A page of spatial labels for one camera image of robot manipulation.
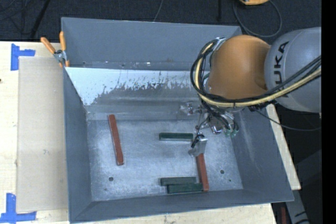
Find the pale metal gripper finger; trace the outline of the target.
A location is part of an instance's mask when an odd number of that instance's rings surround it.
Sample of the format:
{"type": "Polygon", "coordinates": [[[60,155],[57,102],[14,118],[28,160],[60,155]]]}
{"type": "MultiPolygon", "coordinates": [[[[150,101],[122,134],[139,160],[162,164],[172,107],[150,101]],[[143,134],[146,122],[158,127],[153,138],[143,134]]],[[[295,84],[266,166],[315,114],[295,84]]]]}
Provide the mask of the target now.
{"type": "Polygon", "coordinates": [[[193,102],[186,102],[180,105],[179,111],[187,116],[201,113],[200,106],[195,106],[193,102]]]}
{"type": "Polygon", "coordinates": [[[201,154],[204,154],[207,141],[208,139],[205,136],[203,135],[197,136],[192,142],[191,148],[188,150],[188,154],[191,157],[197,157],[201,154]]]}

